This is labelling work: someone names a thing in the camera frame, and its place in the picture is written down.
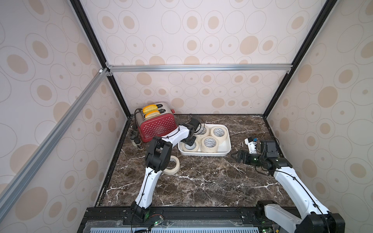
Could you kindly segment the masking tape roll three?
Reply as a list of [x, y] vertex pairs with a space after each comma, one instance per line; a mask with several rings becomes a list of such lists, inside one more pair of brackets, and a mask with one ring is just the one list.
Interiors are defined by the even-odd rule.
[[175, 162], [175, 167], [171, 169], [164, 169], [163, 172], [167, 175], [175, 175], [179, 170], [180, 170], [180, 161], [176, 156], [171, 156], [170, 157], [171, 162]]

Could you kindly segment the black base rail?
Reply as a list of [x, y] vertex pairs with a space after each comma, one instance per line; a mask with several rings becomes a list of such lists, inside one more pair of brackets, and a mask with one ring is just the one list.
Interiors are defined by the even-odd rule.
[[90, 207], [78, 228], [80, 233], [102, 228], [105, 232], [135, 232], [146, 229], [158, 220], [164, 220], [150, 232], [222, 232], [231, 228], [242, 233], [244, 228], [254, 228], [257, 233], [283, 233], [279, 224], [255, 217], [255, 207], [153, 207], [145, 223], [133, 216], [129, 206]]

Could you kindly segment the left slanted aluminium bar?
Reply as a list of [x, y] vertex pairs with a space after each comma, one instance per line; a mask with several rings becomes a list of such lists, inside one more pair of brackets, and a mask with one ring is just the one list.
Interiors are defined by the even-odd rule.
[[51, 154], [67, 129], [72, 125], [83, 107], [91, 98], [99, 84], [109, 74], [108, 68], [101, 69], [90, 81], [74, 104], [63, 115], [53, 130], [48, 134], [41, 145], [36, 149], [28, 162], [21, 168], [18, 174], [9, 184], [9, 187], [1, 195], [1, 221], [7, 216], [20, 195], [34, 178], [48, 156]]

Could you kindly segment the masking tape roll two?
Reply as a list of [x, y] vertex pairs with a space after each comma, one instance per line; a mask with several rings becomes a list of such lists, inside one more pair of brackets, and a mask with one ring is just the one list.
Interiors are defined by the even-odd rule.
[[225, 126], [215, 126], [210, 129], [210, 135], [215, 137], [222, 144], [228, 137], [228, 131]]

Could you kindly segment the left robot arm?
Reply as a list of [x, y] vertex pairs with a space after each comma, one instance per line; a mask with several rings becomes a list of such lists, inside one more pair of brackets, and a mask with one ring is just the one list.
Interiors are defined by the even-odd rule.
[[177, 126], [165, 136], [155, 136], [149, 143], [145, 156], [145, 176], [140, 192], [131, 205], [133, 216], [145, 223], [149, 219], [150, 207], [153, 193], [159, 177], [167, 168], [171, 160], [173, 147], [179, 142], [189, 146], [193, 145], [196, 136], [194, 135], [202, 128], [202, 124], [196, 118], [191, 118], [186, 123]]

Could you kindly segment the black left frame post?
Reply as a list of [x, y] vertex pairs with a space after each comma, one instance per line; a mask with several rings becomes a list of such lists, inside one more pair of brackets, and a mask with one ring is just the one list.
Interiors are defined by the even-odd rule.
[[111, 74], [111, 71], [110, 71], [110, 68], [107, 64], [107, 59], [104, 55], [104, 52], [102, 50], [102, 47], [101, 45], [99, 44], [99, 41], [96, 37], [96, 34], [89, 22], [89, 19], [84, 11], [84, 8], [83, 8], [83, 5], [82, 3], [79, 1], [79, 0], [70, 0], [69, 3], [72, 5], [72, 8], [74, 10], [74, 12], [76, 13], [79, 21], [80, 21], [80, 24], [84, 30], [84, 33], [85, 35], [87, 36], [93, 50], [94, 50], [94, 53], [96, 55], [96, 57], [98, 58], [98, 61], [101, 65], [102, 68], [107, 68], [108, 71], [109, 71], [109, 76], [108, 76], [108, 81], [119, 101], [119, 104], [122, 108], [122, 110], [124, 111], [124, 114], [130, 118], [131, 117], [131, 113], [129, 111], [129, 108], [124, 100], [124, 97], [119, 89], [119, 86], [116, 82], [116, 79], [115, 77], [113, 76], [113, 74]]

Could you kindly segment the white plastic storage tray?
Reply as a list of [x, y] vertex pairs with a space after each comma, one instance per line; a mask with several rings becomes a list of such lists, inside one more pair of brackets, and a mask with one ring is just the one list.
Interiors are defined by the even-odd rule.
[[[205, 124], [209, 129], [215, 127], [215, 126], [220, 126], [219, 124]], [[227, 139], [222, 143], [219, 144], [218, 151], [216, 153], [206, 153], [201, 151], [201, 142], [200, 143], [200, 148], [197, 152], [186, 152], [182, 150], [181, 142], [178, 144], [178, 149], [181, 152], [182, 155], [188, 155], [188, 156], [212, 156], [212, 157], [223, 157], [226, 156], [230, 151], [231, 151], [231, 141], [230, 141], [230, 136], [228, 132], [228, 137]]]

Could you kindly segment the horizontal aluminium frame bar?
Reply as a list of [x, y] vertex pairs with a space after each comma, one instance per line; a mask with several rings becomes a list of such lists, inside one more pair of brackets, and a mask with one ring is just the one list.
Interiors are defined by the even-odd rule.
[[111, 72], [196, 72], [196, 71], [251, 71], [291, 70], [292, 64], [217, 64], [217, 65], [147, 65], [109, 66]]

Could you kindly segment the yellow toast slice front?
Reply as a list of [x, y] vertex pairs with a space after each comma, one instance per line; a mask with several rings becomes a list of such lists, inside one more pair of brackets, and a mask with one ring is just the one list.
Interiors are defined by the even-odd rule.
[[160, 114], [161, 114], [160, 111], [158, 111], [158, 110], [153, 110], [153, 111], [150, 111], [150, 112], [148, 112], [147, 114], [145, 114], [145, 115], [144, 115], [144, 118], [145, 118], [145, 119], [150, 119], [150, 118], [156, 117], [156, 116], [158, 116], [158, 115], [160, 115]]

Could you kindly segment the masking tape roll one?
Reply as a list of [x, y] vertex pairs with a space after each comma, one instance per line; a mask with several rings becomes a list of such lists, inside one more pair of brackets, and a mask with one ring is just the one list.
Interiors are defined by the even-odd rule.
[[202, 125], [200, 130], [195, 132], [196, 141], [201, 142], [206, 136], [210, 136], [210, 129], [207, 126]]

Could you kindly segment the red polka dot toaster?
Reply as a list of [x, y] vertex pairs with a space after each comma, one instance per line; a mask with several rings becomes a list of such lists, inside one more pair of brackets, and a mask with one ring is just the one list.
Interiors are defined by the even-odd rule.
[[139, 134], [143, 142], [149, 142], [154, 136], [165, 136], [170, 132], [177, 129], [173, 109], [170, 109], [167, 103], [155, 103], [162, 105], [157, 110], [160, 111], [160, 115], [145, 119], [142, 109], [139, 108], [134, 112], [136, 125], [139, 128]]

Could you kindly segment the masking tape roll four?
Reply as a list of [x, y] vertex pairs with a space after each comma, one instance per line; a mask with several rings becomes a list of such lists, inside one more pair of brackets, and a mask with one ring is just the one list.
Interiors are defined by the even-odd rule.
[[219, 141], [213, 136], [206, 136], [201, 141], [201, 151], [206, 153], [216, 153], [218, 151]]

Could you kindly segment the black right frame post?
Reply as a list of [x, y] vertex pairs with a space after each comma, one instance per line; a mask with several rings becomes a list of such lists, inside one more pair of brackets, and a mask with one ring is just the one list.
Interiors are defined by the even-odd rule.
[[270, 115], [271, 111], [274, 109], [275, 105], [279, 101], [282, 93], [284, 92], [285, 88], [287, 87], [289, 81], [291, 80], [293, 74], [296, 72], [297, 68], [303, 61], [305, 55], [307, 54], [308, 50], [310, 49], [311, 45], [313, 44], [315, 38], [321, 31], [324, 23], [327, 21], [329, 15], [331, 14], [334, 7], [337, 5], [337, 0], [327, 0], [325, 1], [325, 4], [323, 5], [320, 13], [316, 17], [314, 23], [312, 24], [312, 27], [306, 36], [305, 40], [303, 41], [299, 51], [297, 52], [294, 60], [292, 61], [292, 68], [289, 72], [287, 72], [281, 81], [278, 89], [276, 90], [273, 98], [271, 99], [268, 107], [266, 108], [263, 118], [267, 119]]

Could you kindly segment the masking tape roll five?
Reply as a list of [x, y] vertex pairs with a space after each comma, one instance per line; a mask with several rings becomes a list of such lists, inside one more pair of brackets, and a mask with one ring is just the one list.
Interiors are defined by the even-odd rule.
[[194, 143], [190, 146], [184, 142], [181, 143], [182, 150], [186, 152], [197, 152], [200, 148], [200, 143], [196, 140]]

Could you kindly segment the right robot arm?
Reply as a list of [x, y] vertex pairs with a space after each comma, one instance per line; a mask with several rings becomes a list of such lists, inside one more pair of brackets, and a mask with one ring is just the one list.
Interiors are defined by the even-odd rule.
[[274, 201], [259, 201], [255, 218], [272, 221], [287, 233], [343, 233], [345, 221], [339, 213], [332, 213], [304, 185], [292, 164], [280, 155], [277, 140], [247, 138], [247, 150], [238, 150], [231, 157], [238, 163], [253, 166], [259, 174], [274, 177], [287, 192], [299, 216]]

